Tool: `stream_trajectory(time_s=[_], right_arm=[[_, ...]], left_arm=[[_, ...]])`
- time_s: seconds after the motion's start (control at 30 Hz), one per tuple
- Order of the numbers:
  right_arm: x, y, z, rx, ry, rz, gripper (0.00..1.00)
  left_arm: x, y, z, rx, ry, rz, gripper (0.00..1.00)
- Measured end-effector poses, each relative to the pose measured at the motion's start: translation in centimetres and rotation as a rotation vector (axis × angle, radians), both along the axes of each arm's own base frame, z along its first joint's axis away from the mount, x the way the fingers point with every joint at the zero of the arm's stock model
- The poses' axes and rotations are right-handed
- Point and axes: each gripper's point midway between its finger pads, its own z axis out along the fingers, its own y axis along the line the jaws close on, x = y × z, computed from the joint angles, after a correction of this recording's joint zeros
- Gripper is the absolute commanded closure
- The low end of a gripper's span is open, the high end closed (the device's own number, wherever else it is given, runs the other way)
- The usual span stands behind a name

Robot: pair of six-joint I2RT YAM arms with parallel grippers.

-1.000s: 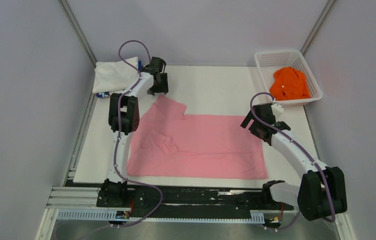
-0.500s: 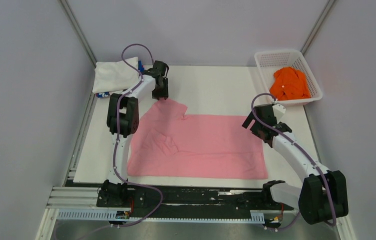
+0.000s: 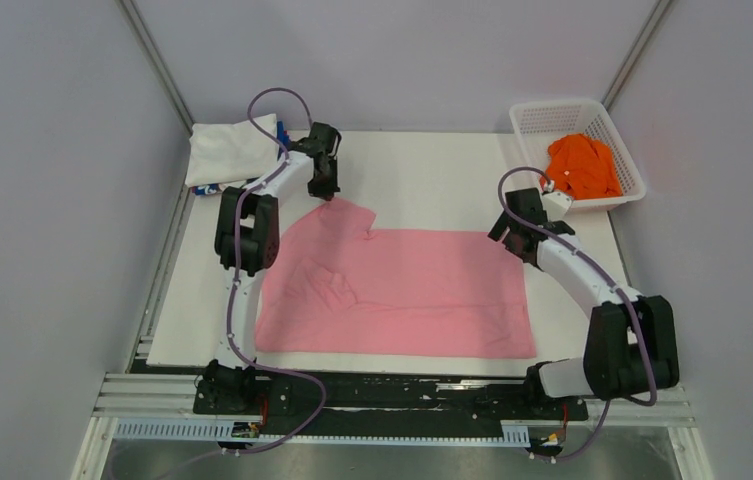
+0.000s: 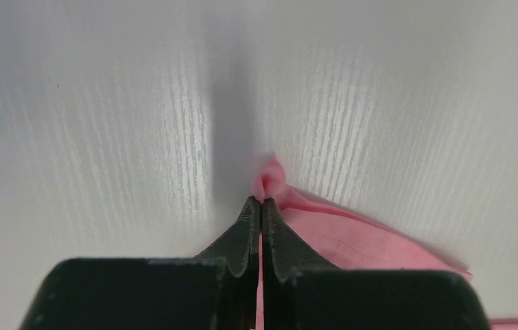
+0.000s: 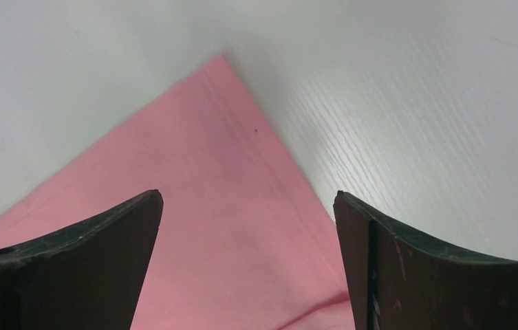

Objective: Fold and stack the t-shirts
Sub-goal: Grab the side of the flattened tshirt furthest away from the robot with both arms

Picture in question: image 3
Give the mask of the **pink t-shirt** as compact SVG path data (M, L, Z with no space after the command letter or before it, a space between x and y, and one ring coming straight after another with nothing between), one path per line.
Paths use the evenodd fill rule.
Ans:
M343 199L282 235L259 351L482 359L536 355L522 263L486 234L377 229Z

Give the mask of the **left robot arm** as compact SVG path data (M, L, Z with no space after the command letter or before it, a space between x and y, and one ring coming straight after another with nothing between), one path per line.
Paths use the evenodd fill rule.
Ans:
M200 398L217 395L235 413L256 405L254 332L261 286L280 251L280 207L303 189L323 201L334 198L340 191L341 140L335 127L314 122L307 136L282 147L273 169L243 187L224 190L214 251L224 269L228 298L219 346L200 381Z

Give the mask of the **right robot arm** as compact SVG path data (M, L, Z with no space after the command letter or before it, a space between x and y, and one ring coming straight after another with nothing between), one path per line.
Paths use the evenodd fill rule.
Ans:
M538 190L503 192L499 199L503 211L489 238L554 279L588 319L581 357L528 369L527 411L548 417L563 397L582 396L654 405L660 390L679 381L669 302L616 282L566 222L551 219Z

